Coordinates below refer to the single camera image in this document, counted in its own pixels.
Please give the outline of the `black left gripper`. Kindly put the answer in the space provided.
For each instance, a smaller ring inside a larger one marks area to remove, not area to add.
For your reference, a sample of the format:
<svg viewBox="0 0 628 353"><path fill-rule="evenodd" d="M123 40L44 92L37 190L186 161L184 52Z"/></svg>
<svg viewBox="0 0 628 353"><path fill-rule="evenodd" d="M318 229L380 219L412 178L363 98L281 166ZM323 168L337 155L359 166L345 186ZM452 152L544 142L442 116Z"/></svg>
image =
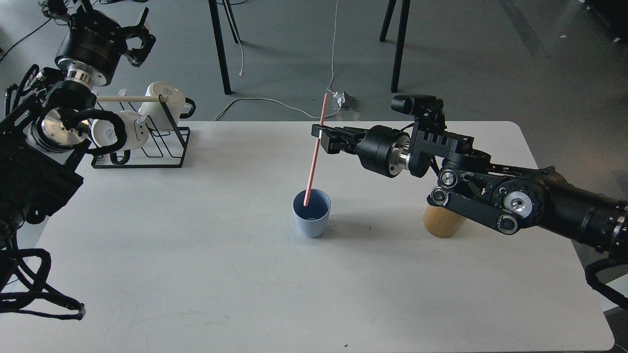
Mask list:
<svg viewBox="0 0 628 353"><path fill-rule="evenodd" d="M156 38L147 25L148 7L138 23L120 27L100 11L79 11L69 16L67 32L54 58L56 66L67 71L72 63L88 66L96 85L109 85L121 56L133 67L141 67L148 58ZM127 41L138 39L140 46L128 48Z"/></svg>

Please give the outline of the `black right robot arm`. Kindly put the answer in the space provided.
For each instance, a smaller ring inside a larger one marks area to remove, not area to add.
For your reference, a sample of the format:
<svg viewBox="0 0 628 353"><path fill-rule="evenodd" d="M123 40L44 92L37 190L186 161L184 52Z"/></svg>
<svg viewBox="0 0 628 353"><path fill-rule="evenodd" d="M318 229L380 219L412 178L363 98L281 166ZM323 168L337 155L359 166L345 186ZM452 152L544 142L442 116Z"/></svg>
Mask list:
<svg viewBox="0 0 628 353"><path fill-rule="evenodd" d="M417 119L412 132L387 126L370 129L314 124L312 136L328 154L357 155L362 166L389 178L402 170L418 178L428 170L437 185L427 197L447 210L502 234L541 227L600 253L585 268L587 283L621 308L627 298L597 275L627 263L627 202L574 187L554 167L529 169L493 164L473 148L473 138L446 131L443 123Z"/></svg>

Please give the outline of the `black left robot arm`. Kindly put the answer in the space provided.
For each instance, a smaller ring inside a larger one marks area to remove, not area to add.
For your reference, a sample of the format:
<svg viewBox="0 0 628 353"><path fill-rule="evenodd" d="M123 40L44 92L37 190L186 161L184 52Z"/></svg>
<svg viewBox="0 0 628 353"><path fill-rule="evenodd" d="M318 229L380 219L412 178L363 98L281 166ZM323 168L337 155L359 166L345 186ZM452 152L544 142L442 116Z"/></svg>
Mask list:
<svg viewBox="0 0 628 353"><path fill-rule="evenodd" d="M111 83L121 57L141 66L155 44L146 25L148 9L133 26L121 26L89 0L43 0L43 14L61 20L67 34L55 67L32 65L20 84L6 90L1 121L1 286L15 277L24 291L3 291L1 312L59 320L81 320L85 306L47 284L48 251L20 249L17 232L40 224L76 194L83 177L76 169L86 154L119 151L128 141L119 114L96 108L96 86Z"/></svg>

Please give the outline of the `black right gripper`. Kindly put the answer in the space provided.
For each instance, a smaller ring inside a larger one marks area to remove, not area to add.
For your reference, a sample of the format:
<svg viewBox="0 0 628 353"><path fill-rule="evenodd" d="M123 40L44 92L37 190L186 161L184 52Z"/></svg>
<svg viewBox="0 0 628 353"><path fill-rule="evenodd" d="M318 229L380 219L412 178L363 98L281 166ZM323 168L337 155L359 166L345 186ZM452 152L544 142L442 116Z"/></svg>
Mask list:
<svg viewBox="0 0 628 353"><path fill-rule="evenodd" d="M323 135L357 140L322 139ZM408 133L382 125L370 129L312 125L312 136L321 139L320 146L327 154L356 154L366 170L388 178L394 178L402 171L400 154L410 142Z"/></svg>

